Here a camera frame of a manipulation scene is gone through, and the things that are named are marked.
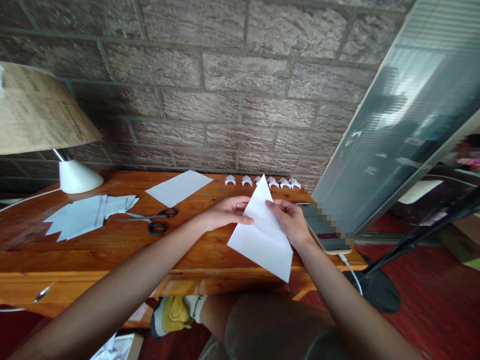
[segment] white sock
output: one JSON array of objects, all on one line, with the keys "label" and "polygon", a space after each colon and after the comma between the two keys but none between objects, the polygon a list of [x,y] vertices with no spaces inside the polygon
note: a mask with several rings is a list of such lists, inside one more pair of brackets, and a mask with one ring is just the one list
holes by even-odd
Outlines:
[{"label": "white sock", "polygon": [[198,324],[200,322],[200,312],[204,306],[205,300],[207,300],[208,295],[187,295],[185,296],[185,303],[188,306],[190,312],[190,317],[195,320]]}]

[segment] black scissor handle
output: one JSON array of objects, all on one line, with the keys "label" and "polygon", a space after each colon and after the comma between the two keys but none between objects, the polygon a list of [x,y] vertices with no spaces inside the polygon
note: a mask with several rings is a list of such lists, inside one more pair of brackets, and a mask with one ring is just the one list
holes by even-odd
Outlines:
[{"label": "black scissor handle", "polygon": [[169,207],[168,209],[160,211],[157,216],[162,217],[162,218],[171,218],[177,215],[179,212],[177,209],[174,209],[172,207]]},{"label": "black scissor handle", "polygon": [[148,223],[148,232],[152,235],[162,235],[167,231],[167,226],[160,222],[149,222]]}]

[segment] forearm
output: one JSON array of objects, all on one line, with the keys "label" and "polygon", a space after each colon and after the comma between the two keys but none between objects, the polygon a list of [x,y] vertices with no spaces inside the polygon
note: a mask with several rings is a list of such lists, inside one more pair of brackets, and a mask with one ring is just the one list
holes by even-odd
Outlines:
[{"label": "forearm", "polygon": [[311,239],[298,253],[347,345],[360,359],[421,359]]},{"label": "forearm", "polygon": [[89,359],[204,233],[192,219],[114,269],[28,341],[14,359]]}]

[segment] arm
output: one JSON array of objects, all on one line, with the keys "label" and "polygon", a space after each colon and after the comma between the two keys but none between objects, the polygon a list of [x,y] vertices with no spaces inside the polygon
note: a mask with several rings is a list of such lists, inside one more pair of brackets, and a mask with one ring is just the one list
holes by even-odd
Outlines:
[{"label": "arm", "polygon": [[310,234],[302,209],[285,200],[269,202],[310,274],[352,355],[364,359],[421,359],[397,330],[371,306]]},{"label": "arm", "polygon": [[10,360],[89,359],[205,232],[229,223],[253,224],[253,219],[241,215],[249,200],[248,196],[227,198],[124,262],[75,300]]}]

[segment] white lamp base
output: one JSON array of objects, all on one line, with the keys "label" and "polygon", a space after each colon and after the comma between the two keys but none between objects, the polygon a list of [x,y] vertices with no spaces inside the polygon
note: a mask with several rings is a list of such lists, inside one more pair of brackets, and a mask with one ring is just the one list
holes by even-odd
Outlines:
[{"label": "white lamp base", "polygon": [[77,160],[60,161],[60,189],[67,194],[80,194],[98,188],[103,177]]}]

